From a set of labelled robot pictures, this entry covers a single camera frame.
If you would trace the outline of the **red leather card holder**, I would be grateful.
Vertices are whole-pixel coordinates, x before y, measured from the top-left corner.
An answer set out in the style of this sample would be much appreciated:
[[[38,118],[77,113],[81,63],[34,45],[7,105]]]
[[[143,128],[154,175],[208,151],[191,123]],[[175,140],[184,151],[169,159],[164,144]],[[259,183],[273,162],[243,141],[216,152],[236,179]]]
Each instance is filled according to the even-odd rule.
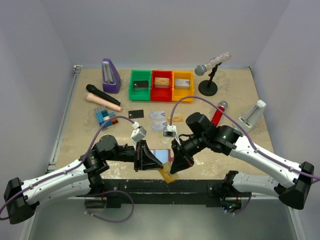
[[[150,151],[162,164],[173,161],[170,149],[151,149]]]

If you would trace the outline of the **gold credit card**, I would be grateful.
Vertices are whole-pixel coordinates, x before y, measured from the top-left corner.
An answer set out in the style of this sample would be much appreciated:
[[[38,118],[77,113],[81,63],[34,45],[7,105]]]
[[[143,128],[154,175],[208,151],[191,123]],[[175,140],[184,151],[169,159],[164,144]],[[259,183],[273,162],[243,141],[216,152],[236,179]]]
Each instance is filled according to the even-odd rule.
[[[170,119],[171,119],[171,115],[169,114],[167,116],[167,122],[170,123]],[[183,122],[184,118],[183,118],[183,114],[182,113],[175,113],[172,117],[172,122],[173,123],[180,123]]]
[[[170,184],[179,179],[179,175],[177,173],[171,174],[170,170],[171,163],[168,161],[162,165],[161,169],[158,170],[167,184]]]

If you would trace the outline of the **silver credit card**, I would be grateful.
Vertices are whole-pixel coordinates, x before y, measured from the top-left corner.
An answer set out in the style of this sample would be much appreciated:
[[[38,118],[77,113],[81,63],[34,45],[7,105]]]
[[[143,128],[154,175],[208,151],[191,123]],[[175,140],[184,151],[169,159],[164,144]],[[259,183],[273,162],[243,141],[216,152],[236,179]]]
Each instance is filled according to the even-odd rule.
[[[150,120],[164,120],[166,114],[164,111],[152,111],[149,114]]]

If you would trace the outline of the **black credit card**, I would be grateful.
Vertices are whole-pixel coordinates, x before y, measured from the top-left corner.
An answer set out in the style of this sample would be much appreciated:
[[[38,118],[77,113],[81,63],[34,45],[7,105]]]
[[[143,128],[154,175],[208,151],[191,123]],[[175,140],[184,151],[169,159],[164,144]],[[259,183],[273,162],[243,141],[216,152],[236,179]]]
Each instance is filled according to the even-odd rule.
[[[144,110],[129,110],[128,111],[128,118],[129,119],[142,119],[144,118]]]

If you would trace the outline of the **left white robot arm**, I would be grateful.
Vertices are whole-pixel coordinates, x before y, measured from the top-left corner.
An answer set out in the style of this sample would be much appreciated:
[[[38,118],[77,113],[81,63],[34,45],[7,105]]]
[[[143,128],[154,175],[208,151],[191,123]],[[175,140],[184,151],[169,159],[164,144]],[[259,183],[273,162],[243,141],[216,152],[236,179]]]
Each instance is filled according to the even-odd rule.
[[[19,224],[52,201],[101,193],[101,173],[110,168],[108,161],[133,163],[136,172],[163,168],[145,140],[135,146],[118,145],[114,136],[104,135],[88,153],[65,167],[29,180],[9,180],[2,207],[8,213],[6,219],[12,225]]]

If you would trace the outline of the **gold card stack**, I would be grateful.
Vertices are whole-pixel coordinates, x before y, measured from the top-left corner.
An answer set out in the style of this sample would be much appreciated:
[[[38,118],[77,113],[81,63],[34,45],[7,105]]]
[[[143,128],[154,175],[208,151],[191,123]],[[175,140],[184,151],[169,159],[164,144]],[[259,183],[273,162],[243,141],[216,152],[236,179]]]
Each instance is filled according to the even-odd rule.
[[[154,78],[154,87],[167,89],[170,87],[170,79],[167,77],[155,77]]]

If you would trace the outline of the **black card stack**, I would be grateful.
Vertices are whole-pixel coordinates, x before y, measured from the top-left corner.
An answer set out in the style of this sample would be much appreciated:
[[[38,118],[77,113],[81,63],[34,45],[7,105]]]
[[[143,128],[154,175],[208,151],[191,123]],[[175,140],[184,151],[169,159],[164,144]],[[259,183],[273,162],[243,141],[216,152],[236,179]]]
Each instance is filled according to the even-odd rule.
[[[139,91],[147,91],[149,89],[149,81],[148,80],[137,80],[133,82],[133,90],[135,92]]]

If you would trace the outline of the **red glitter microphone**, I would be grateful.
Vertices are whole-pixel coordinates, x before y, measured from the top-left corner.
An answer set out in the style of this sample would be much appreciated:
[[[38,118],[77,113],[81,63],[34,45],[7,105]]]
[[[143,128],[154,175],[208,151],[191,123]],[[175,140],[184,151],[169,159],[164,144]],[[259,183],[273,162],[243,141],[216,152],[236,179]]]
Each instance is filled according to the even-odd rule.
[[[223,112],[228,108],[228,103],[226,101],[221,101],[219,104],[218,104],[218,109],[215,111],[212,119],[211,119],[211,122],[217,127],[222,116],[223,116]]]

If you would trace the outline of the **yellow plastic bin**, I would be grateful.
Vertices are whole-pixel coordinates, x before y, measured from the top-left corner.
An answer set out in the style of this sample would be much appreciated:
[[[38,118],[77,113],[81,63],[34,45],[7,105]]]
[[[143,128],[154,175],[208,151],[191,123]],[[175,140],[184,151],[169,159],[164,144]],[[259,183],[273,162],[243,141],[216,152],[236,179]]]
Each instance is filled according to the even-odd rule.
[[[172,72],[172,101],[177,102],[183,97],[195,94],[194,74],[191,71]]]

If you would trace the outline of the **blue building block stack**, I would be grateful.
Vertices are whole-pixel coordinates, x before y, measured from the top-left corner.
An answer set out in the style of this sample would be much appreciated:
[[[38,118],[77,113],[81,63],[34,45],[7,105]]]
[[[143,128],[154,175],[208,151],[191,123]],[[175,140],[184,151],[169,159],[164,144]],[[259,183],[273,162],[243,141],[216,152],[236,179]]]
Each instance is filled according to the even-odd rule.
[[[108,112],[107,108],[105,106],[100,106],[94,109],[94,114],[96,117],[96,120],[101,127],[110,117],[114,117],[114,112]],[[113,119],[112,121],[107,122],[102,130],[106,130],[108,127],[115,125],[118,123],[117,119]]]

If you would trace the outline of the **black microphone stand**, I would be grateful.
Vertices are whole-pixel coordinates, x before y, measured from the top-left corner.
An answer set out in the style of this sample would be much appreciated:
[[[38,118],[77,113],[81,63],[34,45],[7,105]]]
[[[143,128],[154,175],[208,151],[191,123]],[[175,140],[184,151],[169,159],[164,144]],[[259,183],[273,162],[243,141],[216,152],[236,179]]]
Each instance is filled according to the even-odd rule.
[[[216,72],[218,70],[218,67],[221,65],[221,63],[217,64],[212,70],[211,73],[208,75],[209,80],[203,80],[198,85],[199,92],[204,96],[213,96],[218,91],[217,84],[213,81],[214,76],[216,75]]]

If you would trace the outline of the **purple metronome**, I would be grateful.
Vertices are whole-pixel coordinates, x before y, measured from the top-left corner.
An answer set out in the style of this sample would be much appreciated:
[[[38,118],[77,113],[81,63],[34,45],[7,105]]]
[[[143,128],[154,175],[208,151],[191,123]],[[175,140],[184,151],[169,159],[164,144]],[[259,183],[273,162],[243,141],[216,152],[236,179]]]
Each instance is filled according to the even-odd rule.
[[[109,58],[104,58],[101,63],[102,88],[105,93],[117,94],[120,91],[122,80],[118,70]]]

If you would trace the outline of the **green plastic bin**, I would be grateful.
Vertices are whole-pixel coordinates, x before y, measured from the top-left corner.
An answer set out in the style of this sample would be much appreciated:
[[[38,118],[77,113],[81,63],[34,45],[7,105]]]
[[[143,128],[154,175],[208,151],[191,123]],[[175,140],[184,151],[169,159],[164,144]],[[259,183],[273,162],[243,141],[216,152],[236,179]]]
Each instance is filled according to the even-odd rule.
[[[131,71],[128,95],[131,101],[150,101],[151,100],[151,70]]]

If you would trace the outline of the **black microphone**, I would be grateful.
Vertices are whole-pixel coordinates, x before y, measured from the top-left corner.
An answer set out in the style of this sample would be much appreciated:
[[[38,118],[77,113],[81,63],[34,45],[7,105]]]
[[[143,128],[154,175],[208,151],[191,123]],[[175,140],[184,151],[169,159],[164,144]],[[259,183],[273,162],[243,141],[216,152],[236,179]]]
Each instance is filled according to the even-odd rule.
[[[89,92],[89,93],[92,93],[106,101],[109,101],[117,106],[120,106],[121,105],[121,102],[118,101],[117,99],[113,98],[112,96],[104,93],[103,91],[99,90],[98,88],[96,88],[94,85],[92,84],[87,84],[86,85],[86,90]]]

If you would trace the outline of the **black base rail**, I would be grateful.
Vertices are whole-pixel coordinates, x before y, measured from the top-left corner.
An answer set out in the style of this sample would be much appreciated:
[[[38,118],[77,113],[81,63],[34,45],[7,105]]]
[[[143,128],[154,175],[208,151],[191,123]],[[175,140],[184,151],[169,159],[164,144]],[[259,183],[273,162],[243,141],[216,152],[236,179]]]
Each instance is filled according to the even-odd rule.
[[[178,179],[166,183],[160,179],[104,179],[104,186],[91,190],[85,197],[105,191],[123,191],[130,195],[136,205],[205,205],[220,207],[220,199],[249,197],[248,192],[240,193],[223,187],[222,180]]]

